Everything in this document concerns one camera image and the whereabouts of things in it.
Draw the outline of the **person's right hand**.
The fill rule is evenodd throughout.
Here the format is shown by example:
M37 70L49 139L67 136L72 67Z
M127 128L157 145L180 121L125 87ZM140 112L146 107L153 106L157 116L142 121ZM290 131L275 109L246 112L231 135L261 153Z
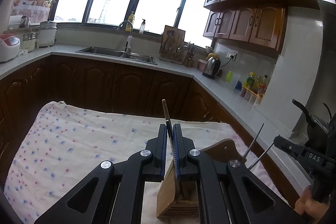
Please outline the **person's right hand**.
M306 187L300 198L295 202L294 210L299 215L305 213L314 220L321 220L329 209L329 205L313 200L311 193L311 186Z

